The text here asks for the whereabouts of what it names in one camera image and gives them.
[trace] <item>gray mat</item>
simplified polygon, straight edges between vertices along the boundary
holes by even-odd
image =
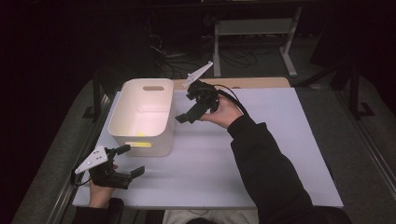
[[[390,170],[396,173],[396,116],[381,100],[375,86],[364,77],[360,78],[359,100],[370,106],[375,114],[361,117],[362,126],[371,136]]]
[[[396,202],[334,92],[297,93],[352,222],[394,223]]]
[[[91,82],[81,90],[70,107],[12,223],[47,222],[58,196],[62,193],[65,180],[78,160],[78,151],[92,127],[91,119],[82,118],[86,107],[90,105]]]

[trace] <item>white storage bin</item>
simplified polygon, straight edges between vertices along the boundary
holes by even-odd
[[[124,83],[108,124],[108,132],[128,156],[162,157],[169,154],[177,114],[172,104],[172,80],[139,78]]]

